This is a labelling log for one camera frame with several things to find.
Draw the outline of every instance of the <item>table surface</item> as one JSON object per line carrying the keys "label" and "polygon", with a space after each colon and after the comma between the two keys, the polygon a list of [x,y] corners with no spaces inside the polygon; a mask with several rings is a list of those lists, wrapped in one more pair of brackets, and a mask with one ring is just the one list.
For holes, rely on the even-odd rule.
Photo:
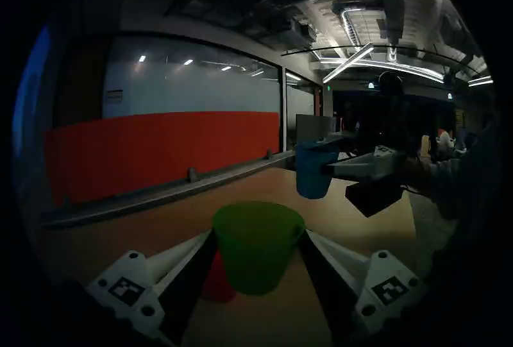
{"label": "table surface", "polygon": [[[236,201],[258,200],[296,210],[309,229],[363,255],[386,249],[413,267],[416,233],[408,194],[403,193],[399,201],[378,214],[365,217],[344,197],[346,186],[351,184],[333,179],[323,199],[309,200],[297,193],[295,172],[270,168],[143,212],[76,228],[42,230],[39,256],[54,282],[73,278],[87,284],[128,250],[150,257],[209,229],[217,209]],[[248,341],[264,345],[331,344],[299,253],[278,288],[268,295],[238,294],[228,305],[198,301],[187,331],[187,346],[207,342],[239,346]]]}

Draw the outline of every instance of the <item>fluorescent light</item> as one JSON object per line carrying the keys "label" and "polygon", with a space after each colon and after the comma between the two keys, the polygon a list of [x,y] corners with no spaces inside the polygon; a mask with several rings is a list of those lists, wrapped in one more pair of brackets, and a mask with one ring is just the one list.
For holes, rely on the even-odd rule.
{"label": "fluorescent light", "polygon": [[329,75],[323,78],[323,83],[327,83],[330,81],[333,77],[340,74],[343,70],[347,69],[349,66],[353,65],[355,62],[357,62],[362,57],[365,57],[365,55],[368,55],[372,50],[374,49],[374,46],[372,43],[368,43],[365,45],[359,52],[355,53],[351,57],[349,57],[344,63],[340,64],[333,72],[331,72]]}
{"label": "fluorescent light", "polygon": [[297,76],[295,76],[295,75],[293,75],[293,74],[291,74],[291,73],[289,73],[289,72],[285,72],[285,75],[286,75],[287,77],[293,78],[294,80],[301,81],[301,78],[300,78],[300,77],[297,77]]}
{"label": "fluorescent light", "polygon": [[475,87],[477,85],[484,85],[484,84],[492,84],[492,76],[484,76],[481,78],[476,78],[475,80],[470,80],[468,82],[469,87]]}
{"label": "fluorescent light", "polygon": [[[347,59],[345,58],[332,58],[331,60],[322,60],[321,63],[344,63]],[[420,67],[414,67],[409,65],[404,65],[402,63],[394,63],[394,62],[380,62],[380,61],[372,61],[372,60],[359,60],[357,63],[353,64],[356,67],[374,67],[374,68],[382,68],[382,69],[390,69],[393,71],[404,72],[409,74],[415,74],[416,76],[424,77],[429,80],[433,80],[439,83],[444,83],[444,76],[438,72],[432,71],[431,69],[425,69]]]}
{"label": "fluorescent light", "polygon": [[478,82],[478,83],[469,83],[469,87],[477,87],[478,85],[485,85],[485,84],[493,84],[493,80]]}
{"label": "fluorescent light", "polygon": [[319,53],[317,53],[316,51],[312,51],[312,53],[315,55],[315,57],[317,57],[319,61],[323,59],[321,56],[319,56]]}

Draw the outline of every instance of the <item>exposed pipe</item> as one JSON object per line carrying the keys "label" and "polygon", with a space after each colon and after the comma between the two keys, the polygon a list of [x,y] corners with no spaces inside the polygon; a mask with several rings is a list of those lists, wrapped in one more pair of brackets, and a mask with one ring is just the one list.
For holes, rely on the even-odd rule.
{"label": "exposed pipe", "polygon": [[389,46],[389,54],[387,55],[390,62],[397,62],[397,48]]}
{"label": "exposed pipe", "polygon": [[364,9],[346,9],[341,13],[342,26],[344,27],[344,31],[348,35],[349,41],[356,47],[356,50],[359,51],[361,49],[362,43],[358,37],[358,33],[355,30],[351,19],[348,17],[349,12],[361,12]]}

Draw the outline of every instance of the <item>white wall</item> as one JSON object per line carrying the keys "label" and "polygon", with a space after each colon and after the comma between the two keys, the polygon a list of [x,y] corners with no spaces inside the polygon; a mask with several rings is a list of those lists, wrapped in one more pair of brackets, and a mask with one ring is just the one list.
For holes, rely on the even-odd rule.
{"label": "white wall", "polygon": [[296,129],[296,114],[314,114],[314,95],[287,87],[287,129]]}
{"label": "white wall", "polygon": [[[122,102],[106,102],[106,92],[118,89],[123,90]],[[104,118],[198,111],[280,113],[277,81],[194,64],[110,63],[103,92]]]}

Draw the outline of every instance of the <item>red wall panel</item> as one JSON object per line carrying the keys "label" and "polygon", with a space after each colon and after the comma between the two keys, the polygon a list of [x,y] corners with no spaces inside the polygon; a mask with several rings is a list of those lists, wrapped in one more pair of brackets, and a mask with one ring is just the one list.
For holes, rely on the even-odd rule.
{"label": "red wall panel", "polygon": [[54,201],[91,201],[279,151],[280,118],[267,112],[182,112],[78,123],[45,134]]}

